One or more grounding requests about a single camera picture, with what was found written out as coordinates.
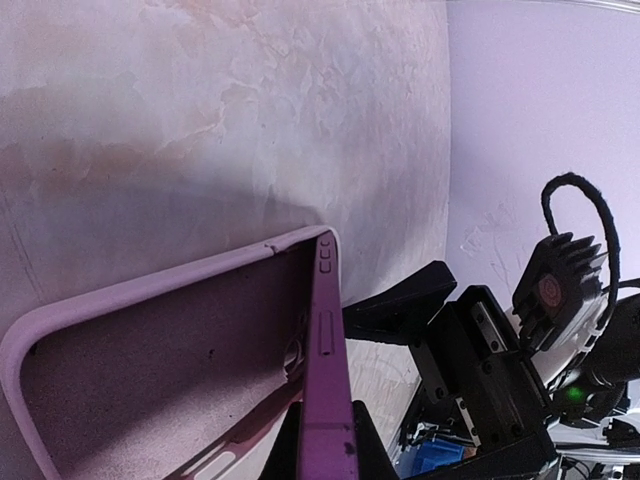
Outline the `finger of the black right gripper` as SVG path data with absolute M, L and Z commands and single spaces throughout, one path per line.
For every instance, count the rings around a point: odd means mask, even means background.
M 345 337 L 409 345 L 446 303 L 457 281 L 435 260 L 386 291 L 344 307 Z

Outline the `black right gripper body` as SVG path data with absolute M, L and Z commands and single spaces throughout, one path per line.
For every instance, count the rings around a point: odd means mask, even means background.
M 453 400 L 476 447 L 453 469 L 547 470 L 557 462 L 549 395 L 487 287 L 446 303 L 409 349 L 429 400 Z

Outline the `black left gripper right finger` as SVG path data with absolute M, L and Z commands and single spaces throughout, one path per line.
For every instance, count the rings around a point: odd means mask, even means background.
M 398 480 L 371 415 L 361 400 L 352 402 L 360 480 Z

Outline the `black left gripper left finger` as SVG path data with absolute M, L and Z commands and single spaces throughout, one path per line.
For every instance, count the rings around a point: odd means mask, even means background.
M 301 479 L 299 440 L 303 402 L 291 403 L 262 470 L 262 480 Z

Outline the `black phone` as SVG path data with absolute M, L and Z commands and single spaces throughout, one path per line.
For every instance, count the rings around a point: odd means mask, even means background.
M 296 477 L 359 477 L 338 244 L 331 231 L 317 238 L 314 256 Z

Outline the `clear pink phone case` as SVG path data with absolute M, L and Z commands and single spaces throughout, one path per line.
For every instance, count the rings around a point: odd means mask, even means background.
M 1 341 L 5 479 L 193 479 L 233 470 L 302 390 L 312 226 L 50 303 Z

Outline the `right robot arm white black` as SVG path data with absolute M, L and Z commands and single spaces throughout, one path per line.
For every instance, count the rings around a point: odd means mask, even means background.
M 609 414 L 639 376 L 639 300 L 598 279 L 597 259 L 529 262 L 513 326 L 490 289 L 467 288 L 441 261 L 347 307 L 351 339 L 405 345 L 432 404 L 456 406 L 477 454 L 436 479 L 525 479 L 558 458 L 554 421 L 585 428 Z

